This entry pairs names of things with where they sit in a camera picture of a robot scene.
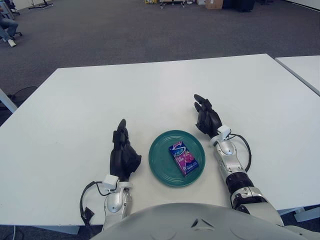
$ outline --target teal plate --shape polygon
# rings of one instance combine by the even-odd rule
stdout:
[[[187,176],[183,176],[169,152],[169,147],[179,141],[183,141],[199,164]],[[152,173],[160,182],[170,187],[184,187],[192,184],[200,177],[205,164],[205,151],[200,142],[185,131],[172,130],[162,133],[153,141],[149,150],[149,165]]]

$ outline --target cardboard box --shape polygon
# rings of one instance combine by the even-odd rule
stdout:
[[[205,5],[206,4],[206,0],[196,0],[196,4]]]
[[[222,9],[222,5],[224,4],[224,0],[206,0],[205,8],[206,9]]]

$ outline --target shoe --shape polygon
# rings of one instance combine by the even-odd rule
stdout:
[[[13,40],[11,40],[11,39],[8,39],[8,44],[10,45],[10,47],[15,47],[15,46],[17,46],[17,44],[15,43],[15,41],[13,41]]]

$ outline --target wall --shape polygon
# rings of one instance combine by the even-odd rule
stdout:
[[[288,0],[288,1],[320,10],[320,0]]]
[[[31,6],[32,1],[31,0],[13,0],[16,9],[20,10],[20,9],[24,9],[24,8],[28,8]],[[34,5],[37,4],[43,4],[44,1],[43,0],[33,0]]]

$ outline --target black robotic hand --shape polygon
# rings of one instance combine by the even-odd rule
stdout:
[[[218,128],[222,126],[222,122],[208,99],[197,94],[194,95],[194,99],[198,102],[195,102],[194,106],[199,113],[196,126],[201,132],[213,138],[218,135]]]
[[[121,120],[117,130],[113,132],[112,142],[114,146],[110,156],[110,174],[117,176],[120,182],[128,182],[130,174],[141,163],[141,155],[130,145],[125,119]]]

